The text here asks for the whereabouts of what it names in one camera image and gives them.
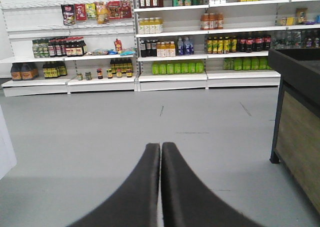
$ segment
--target white shelf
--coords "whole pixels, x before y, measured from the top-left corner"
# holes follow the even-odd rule
[[[63,85],[66,85],[72,78],[73,76],[72,77],[60,76],[59,78],[38,77],[33,80],[21,80],[21,81],[9,80],[8,82],[3,83],[1,86],[3,88],[29,87],[29,86],[63,86]]]
[[[236,52],[236,53],[227,53],[227,54],[208,54],[208,59],[216,58],[235,58],[235,57],[255,57],[255,56],[268,56],[268,51],[259,51],[259,52]]]
[[[206,81],[206,73],[180,73],[180,74],[157,74],[142,73],[139,82],[155,82],[155,81]]]
[[[178,60],[203,60],[206,59],[207,54],[191,54],[191,55],[177,55],[175,57],[139,57],[139,62],[152,61],[178,61]]]
[[[176,11],[176,10],[195,10],[195,9],[207,9],[208,4],[191,5],[191,6],[170,6],[170,7],[158,7],[158,8],[135,8],[134,12],[150,12],[150,11]]]
[[[64,61],[85,61],[85,60],[101,60],[101,59],[117,59],[132,58],[134,55],[106,54],[106,55],[84,55],[75,57],[64,57]]]
[[[23,63],[23,62],[47,62],[64,61],[65,57],[34,58],[33,56],[13,56],[0,60],[0,64]]]

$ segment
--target jar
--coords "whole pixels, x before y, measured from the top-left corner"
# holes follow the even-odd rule
[[[82,81],[84,79],[81,72],[76,74],[76,78],[78,79],[78,81]]]
[[[101,80],[101,79],[104,78],[103,75],[102,75],[102,69],[101,69],[101,68],[97,68],[97,69],[96,69],[96,72],[97,72],[97,74],[98,74],[98,79],[99,79],[99,80]]]
[[[85,72],[85,78],[86,78],[87,81],[92,80],[91,72]]]

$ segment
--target dark bottle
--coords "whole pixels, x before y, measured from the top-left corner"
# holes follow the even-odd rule
[[[157,41],[155,39],[151,43],[151,56],[157,57]]]
[[[253,51],[253,44],[254,44],[254,39],[251,37],[247,38],[245,42],[245,52],[251,53]]]
[[[151,43],[150,40],[146,41],[146,56],[152,56]]]
[[[140,41],[140,52],[141,57],[147,57],[147,46],[143,39]]]

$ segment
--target snack bag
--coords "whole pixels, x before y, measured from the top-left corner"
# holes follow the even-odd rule
[[[87,20],[86,5],[84,3],[75,3],[74,9],[75,9],[76,21],[86,21]]]
[[[97,13],[96,13],[96,5],[94,3],[86,3],[85,4],[85,11],[86,16],[88,19],[96,19]]]
[[[108,10],[104,2],[95,2],[95,9],[98,24],[106,24],[109,22]]]
[[[61,4],[63,24],[65,26],[73,26],[75,22],[75,8],[73,4]]]

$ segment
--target yellow bottle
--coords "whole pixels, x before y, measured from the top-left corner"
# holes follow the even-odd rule
[[[174,41],[170,42],[170,57],[176,56],[176,45]]]

